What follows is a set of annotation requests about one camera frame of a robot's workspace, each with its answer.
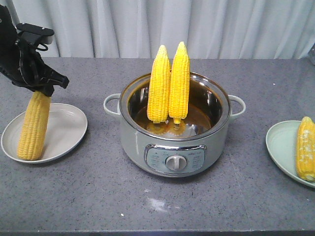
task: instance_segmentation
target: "metal pot body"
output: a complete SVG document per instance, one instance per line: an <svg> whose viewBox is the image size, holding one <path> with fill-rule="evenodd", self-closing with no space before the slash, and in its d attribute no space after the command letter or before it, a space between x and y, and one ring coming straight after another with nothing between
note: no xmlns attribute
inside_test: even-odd
<svg viewBox="0 0 315 236"><path fill-rule="evenodd" d="M209 168L220 157L228 125L246 109L244 101L225 91L208 78L190 74L189 103L211 120L208 130L195 128L195 135L162 137L148 132L135 122L136 114L147 104L150 74L131 82L121 94L105 98L105 112L120 120L120 138L129 158L143 170L164 177L187 177ZM119 99L117 112L106 104ZM241 104L242 111L232 113L230 100Z"/></svg>
<svg viewBox="0 0 315 236"><path fill-rule="evenodd" d="M130 159L143 170L164 177L186 177L209 168L221 155L228 124L218 132L190 141L170 141L147 136L121 118L121 144ZM186 166L172 170L166 165L169 157L183 157Z"/></svg>

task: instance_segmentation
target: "control knob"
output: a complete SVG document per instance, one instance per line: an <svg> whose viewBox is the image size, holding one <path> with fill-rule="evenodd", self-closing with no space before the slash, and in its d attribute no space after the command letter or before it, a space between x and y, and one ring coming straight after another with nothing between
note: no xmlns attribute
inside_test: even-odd
<svg viewBox="0 0 315 236"><path fill-rule="evenodd" d="M166 166L173 171L181 171L187 165L187 160L180 155L172 155L166 159Z"/></svg>

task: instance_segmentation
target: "corn on the cob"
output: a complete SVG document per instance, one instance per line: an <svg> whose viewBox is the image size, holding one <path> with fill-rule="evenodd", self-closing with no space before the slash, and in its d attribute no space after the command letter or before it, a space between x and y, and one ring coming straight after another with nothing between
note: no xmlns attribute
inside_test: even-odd
<svg viewBox="0 0 315 236"><path fill-rule="evenodd" d="M180 124L188 113L190 61L184 42L180 42L171 71L169 116L174 124Z"/></svg>
<svg viewBox="0 0 315 236"><path fill-rule="evenodd" d="M296 171L300 178L315 181L315 124L309 117L302 119L297 133Z"/></svg>
<svg viewBox="0 0 315 236"><path fill-rule="evenodd" d="M147 116L153 123L167 120L170 69L166 47L161 45L153 62L149 85Z"/></svg>
<svg viewBox="0 0 315 236"><path fill-rule="evenodd" d="M51 97L35 91L25 112L17 155L24 160L37 160L44 146Z"/></svg>

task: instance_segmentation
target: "light green plate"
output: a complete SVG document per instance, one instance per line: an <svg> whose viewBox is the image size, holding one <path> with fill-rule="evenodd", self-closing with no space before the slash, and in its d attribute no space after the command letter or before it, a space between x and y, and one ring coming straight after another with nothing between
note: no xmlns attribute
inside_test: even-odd
<svg viewBox="0 0 315 236"><path fill-rule="evenodd" d="M296 135L301 121L288 120L273 125L267 132L266 145L276 165L292 179L315 188L315 182L307 182L296 173L295 147Z"/></svg>

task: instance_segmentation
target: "white curtain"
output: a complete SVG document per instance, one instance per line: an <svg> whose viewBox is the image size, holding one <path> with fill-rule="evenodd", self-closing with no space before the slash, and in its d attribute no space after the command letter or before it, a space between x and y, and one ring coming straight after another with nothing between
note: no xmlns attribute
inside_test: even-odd
<svg viewBox="0 0 315 236"><path fill-rule="evenodd" d="M315 43L314 0L0 0L14 24L55 31L43 57L300 59Z"/></svg>

